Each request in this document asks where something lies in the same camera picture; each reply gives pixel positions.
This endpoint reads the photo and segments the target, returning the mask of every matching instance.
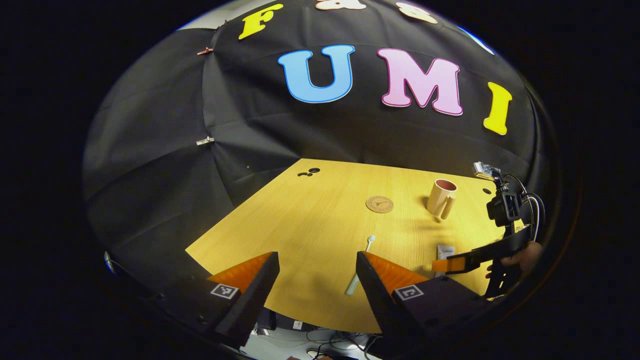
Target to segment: yellow tabletop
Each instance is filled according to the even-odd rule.
[[[313,176],[298,176],[320,168]],[[436,179],[458,185],[446,220],[426,210]],[[361,163],[301,159],[212,227],[187,253],[215,274],[247,259],[277,251],[280,275],[265,306],[295,320],[340,331],[380,332],[359,284],[344,294],[365,250],[429,278],[436,246],[456,254],[491,243],[504,232],[489,220],[493,183],[473,177]],[[394,208],[375,213],[369,197],[390,198]],[[451,277],[484,294],[486,267]]]

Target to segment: hand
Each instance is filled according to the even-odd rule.
[[[536,243],[535,241],[529,241],[527,243],[527,247],[518,251],[514,256],[509,256],[506,258],[502,258],[500,262],[504,266],[510,266],[515,264],[520,264],[520,269],[522,270],[522,275],[527,275],[533,267],[536,265],[540,254],[542,253],[542,245]],[[492,266],[489,265],[487,271],[491,271]],[[491,273],[486,274],[485,278],[489,279],[491,277]]]

